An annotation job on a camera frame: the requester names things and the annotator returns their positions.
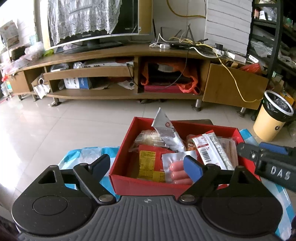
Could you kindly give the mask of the red white snack packet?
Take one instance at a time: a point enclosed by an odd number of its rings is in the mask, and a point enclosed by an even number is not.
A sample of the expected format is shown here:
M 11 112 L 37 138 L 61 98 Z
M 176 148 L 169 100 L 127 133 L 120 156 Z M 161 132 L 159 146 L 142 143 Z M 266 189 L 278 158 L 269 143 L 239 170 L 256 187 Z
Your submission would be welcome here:
M 192 140 L 204 165 L 214 164 L 222 170 L 234 170 L 233 164 L 213 130 L 193 137 Z

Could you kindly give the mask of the sausage pack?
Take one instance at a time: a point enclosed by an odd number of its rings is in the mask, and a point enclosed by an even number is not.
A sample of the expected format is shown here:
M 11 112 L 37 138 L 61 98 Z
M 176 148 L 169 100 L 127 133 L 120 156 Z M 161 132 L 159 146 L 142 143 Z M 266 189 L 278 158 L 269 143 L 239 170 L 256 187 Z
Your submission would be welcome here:
M 197 158 L 196 151 L 185 151 L 162 154 L 165 182 L 176 185 L 192 185 L 193 181 L 184 170 L 184 158 L 191 156 Z

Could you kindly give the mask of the red yellow Trolli candy bag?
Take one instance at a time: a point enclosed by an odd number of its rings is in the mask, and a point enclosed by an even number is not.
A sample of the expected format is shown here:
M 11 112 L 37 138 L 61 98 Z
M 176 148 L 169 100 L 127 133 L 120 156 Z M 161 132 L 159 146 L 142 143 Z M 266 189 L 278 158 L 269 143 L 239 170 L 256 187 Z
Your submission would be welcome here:
M 137 178 L 140 180 L 165 183 L 165 172 L 163 168 L 163 154 L 173 151 L 148 145 L 139 145 L 139 172 Z

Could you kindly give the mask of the silver white snack pouch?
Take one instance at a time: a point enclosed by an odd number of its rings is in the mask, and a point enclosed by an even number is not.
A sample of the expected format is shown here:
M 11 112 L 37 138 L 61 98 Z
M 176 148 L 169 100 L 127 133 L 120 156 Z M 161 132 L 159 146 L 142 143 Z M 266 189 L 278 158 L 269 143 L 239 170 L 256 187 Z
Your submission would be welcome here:
M 152 127 L 157 131 L 165 144 L 175 152 L 186 151 L 183 140 L 167 117 L 166 113 L 159 108 L 152 122 Z

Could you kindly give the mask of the waffle snack pack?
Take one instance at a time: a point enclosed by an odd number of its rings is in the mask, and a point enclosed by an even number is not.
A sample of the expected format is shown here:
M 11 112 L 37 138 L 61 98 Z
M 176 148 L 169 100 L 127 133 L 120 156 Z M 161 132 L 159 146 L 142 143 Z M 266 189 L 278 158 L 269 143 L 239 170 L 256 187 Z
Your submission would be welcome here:
M 148 145 L 153 147 L 168 148 L 168 145 L 162 140 L 155 130 L 145 130 L 135 138 L 129 152 L 137 151 L 139 145 Z

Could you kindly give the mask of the orange bread pack blue label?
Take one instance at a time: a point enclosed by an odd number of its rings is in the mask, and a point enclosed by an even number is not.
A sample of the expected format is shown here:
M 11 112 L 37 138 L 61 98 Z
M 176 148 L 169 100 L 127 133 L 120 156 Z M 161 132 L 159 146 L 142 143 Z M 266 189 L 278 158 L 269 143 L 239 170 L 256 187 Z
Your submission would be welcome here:
M 192 134 L 189 134 L 187 135 L 187 151 L 193 151 L 193 150 L 197 150 L 197 147 L 193 141 L 193 138 L 197 137 L 196 135 L 192 135 Z

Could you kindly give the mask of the white biscuit pack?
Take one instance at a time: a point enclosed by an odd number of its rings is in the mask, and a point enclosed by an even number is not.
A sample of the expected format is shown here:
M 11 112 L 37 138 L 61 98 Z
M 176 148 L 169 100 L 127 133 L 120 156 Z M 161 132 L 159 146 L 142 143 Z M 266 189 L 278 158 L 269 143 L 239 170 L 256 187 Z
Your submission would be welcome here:
M 238 166 L 238 155 L 236 150 L 236 142 L 231 138 L 218 138 L 222 151 L 220 156 L 227 170 L 234 170 Z

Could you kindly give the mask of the blue white checkered tablecloth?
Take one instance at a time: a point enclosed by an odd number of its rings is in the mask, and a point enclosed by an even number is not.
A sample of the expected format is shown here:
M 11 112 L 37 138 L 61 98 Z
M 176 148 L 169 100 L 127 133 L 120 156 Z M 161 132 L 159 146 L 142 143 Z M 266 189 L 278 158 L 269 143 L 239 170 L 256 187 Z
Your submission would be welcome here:
M 243 140 L 247 144 L 253 144 L 256 146 L 259 145 L 248 129 L 240 130 L 240 134 Z M 103 154 L 108 154 L 110 156 L 110 162 L 111 162 L 110 165 L 112 166 L 118 151 L 119 151 L 119 147 L 86 147 L 82 149 L 75 149 L 75 150 L 69 151 L 60 161 L 58 166 L 61 170 L 65 170 L 65 169 L 72 169 L 75 165 L 80 163 L 91 164 L 93 161 L 95 161 L 98 157 L 100 157 Z M 119 200 L 120 195 L 117 195 L 114 192 L 108 177 L 108 172 L 105 175 L 105 177 L 101 179 L 100 184 L 103 187 L 105 187 L 111 194 L 113 194 L 116 197 L 116 200 Z M 295 216 L 292 202 L 287 193 L 287 190 L 284 187 L 278 184 L 275 184 L 269 180 L 266 180 L 264 178 L 261 178 L 261 182 L 279 200 L 279 202 L 283 207 L 283 216 L 276 230 L 276 235 L 282 238 L 283 240 L 287 240 L 292 234 L 291 222 Z M 68 188 L 77 190 L 75 184 L 65 184 L 65 185 Z

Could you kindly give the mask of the red cardboard box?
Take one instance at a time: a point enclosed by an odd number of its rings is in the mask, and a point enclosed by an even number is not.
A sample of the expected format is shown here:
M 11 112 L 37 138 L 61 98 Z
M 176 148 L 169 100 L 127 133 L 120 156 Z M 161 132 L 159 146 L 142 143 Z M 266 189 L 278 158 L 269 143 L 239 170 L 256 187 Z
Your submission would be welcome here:
M 158 183 L 137 179 L 139 170 L 139 154 L 137 152 L 129 152 L 128 150 L 141 131 L 152 129 L 152 122 L 152 118 L 135 117 L 129 126 L 109 172 L 109 179 L 117 195 L 173 195 L 178 198 L 189 188 L 189 185 Z M 238 144 L 244 142 L 243 137 L 237 128 L 216 126 L 212 124 L 208 125 L 207 123 L 203 123 L 201 120 L 173 120 L 172 124 L 183 140 L 185 140 L 189 134 L 197 136 L 213 130 L 218 137 L 234 138 Z

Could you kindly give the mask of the yellow trash bin black bag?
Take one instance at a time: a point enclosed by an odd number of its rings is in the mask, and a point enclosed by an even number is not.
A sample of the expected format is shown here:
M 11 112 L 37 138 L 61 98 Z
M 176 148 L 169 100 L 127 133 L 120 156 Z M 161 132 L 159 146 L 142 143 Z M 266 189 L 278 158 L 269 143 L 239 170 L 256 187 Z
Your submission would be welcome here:
M 271 142 L 285 123 L 294 119 L 295 111 L 288 101 L 280 94 L 266 90 L 253 130 L 261 140 Z

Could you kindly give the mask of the white blue box on shelf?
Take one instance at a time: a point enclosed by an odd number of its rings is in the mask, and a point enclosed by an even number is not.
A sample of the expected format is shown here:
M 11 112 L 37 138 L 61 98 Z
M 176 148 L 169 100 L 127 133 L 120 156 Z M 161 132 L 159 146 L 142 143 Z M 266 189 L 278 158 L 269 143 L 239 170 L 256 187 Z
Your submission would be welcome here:
M 64 84 L 67 89 L 91 89 L 92 84 L 88 77 L 65 78 Z

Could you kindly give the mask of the orange plastic bag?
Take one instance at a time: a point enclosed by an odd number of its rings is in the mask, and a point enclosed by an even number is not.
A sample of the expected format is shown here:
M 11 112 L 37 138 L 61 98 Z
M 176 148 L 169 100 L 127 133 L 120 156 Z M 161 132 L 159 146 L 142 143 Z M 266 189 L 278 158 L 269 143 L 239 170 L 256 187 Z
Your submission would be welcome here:
M 140 84 L 144 87 L 144 92 L 201 93 L 196 68 L 185 62 L 146 62 L 141 69 Z

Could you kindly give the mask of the wooden TV stand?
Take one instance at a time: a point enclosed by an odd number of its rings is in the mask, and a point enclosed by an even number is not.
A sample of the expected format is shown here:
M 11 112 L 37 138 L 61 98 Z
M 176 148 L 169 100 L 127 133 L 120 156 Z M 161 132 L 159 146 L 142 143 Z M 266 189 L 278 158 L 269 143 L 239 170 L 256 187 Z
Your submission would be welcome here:
M 100 66 L 81 69 L 69 68 L 51 72 L 53 65 L 87 60 L 105 60 L 112 58 L 131 58 L 133 66 Z M 185 62 L 197 70 L 199 95 L 184 93 L 144 92 L 140 84 L 140 73 L 149 61 Z M 95 50 L 76 54 L 53 54 L 30 63 L 27 67 L 10 75 L 15 95 L 33 94 L 32 82 L 40 75 L 48 81 L 49 96 L 60 99 L 193 99 L 210 103 L 219 103 L 240 108 L 257 110 L 268 85 L 268 79 L 247 71 L 225 68 L 216 59 L 208 59 L 194 50 L 162 50 L 147 45 L 128 45 L 109 49 Z M 113 86 L 107 90 L 64 89 L 58 87 L 59 81 L 73 77 L 111 77 L 133 80 L 135 87 L 128 90 Z

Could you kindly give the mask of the black storage shelf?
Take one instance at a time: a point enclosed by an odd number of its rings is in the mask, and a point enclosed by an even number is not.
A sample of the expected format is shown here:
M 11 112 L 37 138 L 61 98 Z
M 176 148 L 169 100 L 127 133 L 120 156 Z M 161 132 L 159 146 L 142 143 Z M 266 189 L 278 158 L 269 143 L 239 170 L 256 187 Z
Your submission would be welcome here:
M 264 77 L 280 75 L 295 97 L 295 1 L 252 1 L 248 54 L 258 59 Z

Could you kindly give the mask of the television with lace cover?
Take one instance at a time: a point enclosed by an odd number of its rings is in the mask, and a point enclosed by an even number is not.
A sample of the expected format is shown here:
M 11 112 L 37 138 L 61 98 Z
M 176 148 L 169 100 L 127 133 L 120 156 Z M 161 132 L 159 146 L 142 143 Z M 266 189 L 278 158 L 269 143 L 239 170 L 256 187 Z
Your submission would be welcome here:
M 100 38 L 149 35 L 152 1 L 46 1 L 45 49 Z

